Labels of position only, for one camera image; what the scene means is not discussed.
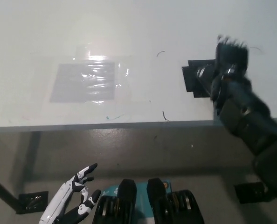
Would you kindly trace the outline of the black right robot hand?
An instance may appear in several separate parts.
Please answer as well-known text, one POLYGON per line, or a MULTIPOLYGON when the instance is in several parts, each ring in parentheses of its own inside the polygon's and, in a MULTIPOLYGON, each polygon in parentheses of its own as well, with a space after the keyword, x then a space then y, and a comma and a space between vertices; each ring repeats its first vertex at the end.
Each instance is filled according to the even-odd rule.
POLYGON ((248 61, 249 49, 245 42, 219 35, 214 62, 197 67, 196 77, 215 102, 225 94, 224 82, 234 81, 251 88, 251 82, 246 77, 248 61))

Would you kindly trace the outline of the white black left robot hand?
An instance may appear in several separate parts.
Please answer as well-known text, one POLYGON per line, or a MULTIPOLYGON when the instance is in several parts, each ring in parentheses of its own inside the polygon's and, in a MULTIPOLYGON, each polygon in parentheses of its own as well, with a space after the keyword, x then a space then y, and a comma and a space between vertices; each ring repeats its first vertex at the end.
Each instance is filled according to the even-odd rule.
POLYGON ((43 212, 40 224, 78 224, 83 221, 92 211, 101 196, 101 190, 89 192, 86 182, 91 182, 94 177, 87 175, 97 168, 94 163, 83 168, 64 182, 43 212), (66 212, 73 194, 81 193, 81 202, 72 210, 66 212))

